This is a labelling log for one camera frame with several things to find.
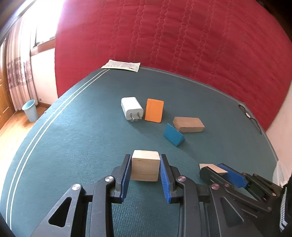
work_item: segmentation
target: blue gripper pad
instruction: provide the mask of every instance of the blue gripper pad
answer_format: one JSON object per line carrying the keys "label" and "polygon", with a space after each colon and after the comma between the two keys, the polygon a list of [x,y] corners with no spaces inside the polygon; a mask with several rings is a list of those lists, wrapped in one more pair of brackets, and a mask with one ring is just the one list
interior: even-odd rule
{"label": "blue gripper pad", "polygon": [[165,169],[165,165],[163,162],[163,159],[160,157],[160,178],[162,183],[162,188],[164,192],[164,197],[166,198],[167,202],[170,203],[171,195],[170,195],[170,189],[169,189],[169,179],[167,176],[167,172]]}
{"label": "blue gripper pad", "polygon": [[229,182],[233,183],[236,187],[245,188],[247,186],[248,182],[245,180],[245,177],[241,173],[226,166],[225,164],[219,164],[217,166],[228,172],[222,175],[222,177],[228,180]]}
{"label": "blue gripper pad", "polygon": [[124,176],[121,182],[121,199],[122,202],[124,201],[124,199],[127,196],[127,192],[128,192],[128,187],[129,187],[129,182],[130,182],[130,177],[131,177],[131,169],[132,168],[132,158],[130,158],[127,162],[127,166],[124,172]]}
{"label": "blue gripper pad", "polygon": [[169,123],[166,125],[164,136],[176,147],[185,139],[184,136]]}

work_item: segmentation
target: curtain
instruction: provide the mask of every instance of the curtain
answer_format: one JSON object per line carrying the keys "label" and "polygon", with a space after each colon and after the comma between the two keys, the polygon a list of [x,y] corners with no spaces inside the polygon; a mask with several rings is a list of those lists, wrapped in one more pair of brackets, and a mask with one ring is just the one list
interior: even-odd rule
{"label": "curtain", "polygon": [[37,101],[30,65],[32,18],[29,10],[15,23],[7,37],[7,77],[15,110],[29,100]]}

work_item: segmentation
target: wooden door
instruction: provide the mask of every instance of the wooden door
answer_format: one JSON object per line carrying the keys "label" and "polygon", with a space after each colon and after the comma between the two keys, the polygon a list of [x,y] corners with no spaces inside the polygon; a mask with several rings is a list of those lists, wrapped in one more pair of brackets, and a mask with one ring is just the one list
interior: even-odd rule
{"label": "wooden door", "polygon": [[0,47],[0,129],[15,112],[8,88],[5,42]]}

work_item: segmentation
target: trash bin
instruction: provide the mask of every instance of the trash bin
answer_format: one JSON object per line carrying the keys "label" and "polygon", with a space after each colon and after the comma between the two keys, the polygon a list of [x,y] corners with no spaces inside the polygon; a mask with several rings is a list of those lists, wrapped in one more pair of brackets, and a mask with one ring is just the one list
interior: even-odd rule
{"label": "trash bin", "polygon": [[26,102],[23,106],[22,106],[22,110],[25,112],[28,120],[33,123],[37,120],[37,108],[35,105],[35,100],[30,100],[28,102]]}

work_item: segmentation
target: orange block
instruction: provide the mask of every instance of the orange block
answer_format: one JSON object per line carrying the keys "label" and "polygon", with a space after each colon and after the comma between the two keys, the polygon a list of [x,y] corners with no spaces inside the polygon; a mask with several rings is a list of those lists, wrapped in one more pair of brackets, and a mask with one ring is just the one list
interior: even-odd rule
{"label": "orange block", "polygon": [[148,99],[145,111],[145,120],[160,123],[162,119],[164,101]]}

